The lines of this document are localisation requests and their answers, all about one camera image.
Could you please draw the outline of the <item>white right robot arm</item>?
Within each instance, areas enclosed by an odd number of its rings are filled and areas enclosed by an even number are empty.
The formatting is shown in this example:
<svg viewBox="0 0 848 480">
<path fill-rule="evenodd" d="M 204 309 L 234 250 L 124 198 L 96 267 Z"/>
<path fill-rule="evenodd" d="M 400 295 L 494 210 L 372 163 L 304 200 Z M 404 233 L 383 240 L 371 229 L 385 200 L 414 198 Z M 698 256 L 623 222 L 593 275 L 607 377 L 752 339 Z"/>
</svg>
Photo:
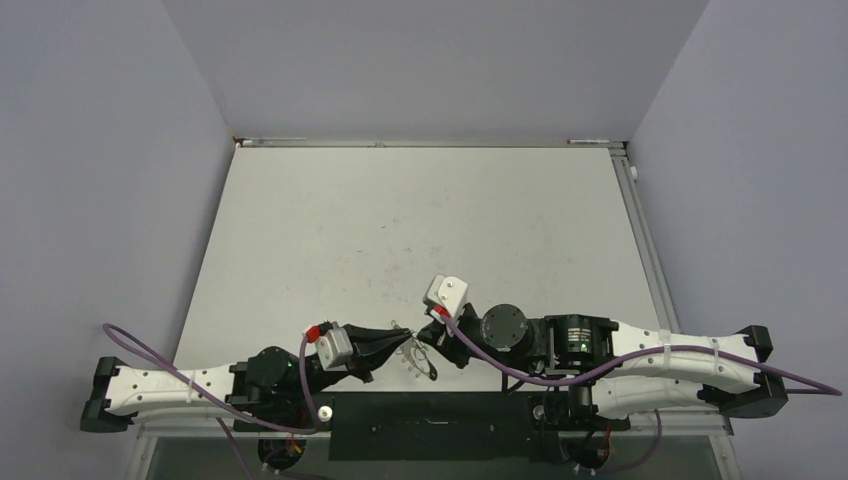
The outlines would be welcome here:
<svg viewBox="0 0 848 480">
<path fill-rule="evenodd" d="M 483 315 L 466 304 L 452 326 L 445 308 L 428 312 L 433 320 L 418 340 L 458 368 L 479 359 L 521 384 L 548 388 L 539 406 L 552 424 L 589 428 L 677 407 L 768 418 L 788 401 L 782 378 L 762 367 L 773 345 L 761 326 L 695 337 L 589 315 L 528 318 L 510 304 Z"/>
</svg>

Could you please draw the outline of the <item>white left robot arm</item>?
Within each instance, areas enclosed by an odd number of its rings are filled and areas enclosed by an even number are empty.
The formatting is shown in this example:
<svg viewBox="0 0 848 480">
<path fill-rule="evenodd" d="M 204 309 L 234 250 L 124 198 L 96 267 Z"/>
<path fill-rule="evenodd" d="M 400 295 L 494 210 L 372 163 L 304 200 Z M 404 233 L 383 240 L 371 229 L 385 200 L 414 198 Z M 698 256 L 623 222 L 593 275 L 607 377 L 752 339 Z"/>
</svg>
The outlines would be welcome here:
<svg viewBox="0 0 848 480">
<path fill-rule="evenodd" d="M 313 435 L 322 428 L 315 394 L 348 377 L 372 381 L 374 371 L 413 337 L 407 328 L 322 322 L 304 331 L 295 353 L 271 346 L 246 360 L 180 370 L 124 329 L 103 329 L 155 367 L 100 358 L 79 421 L 88 433 L 124 432 L 148 417 L 221 414 L 269 431 Z"/>
</svg>

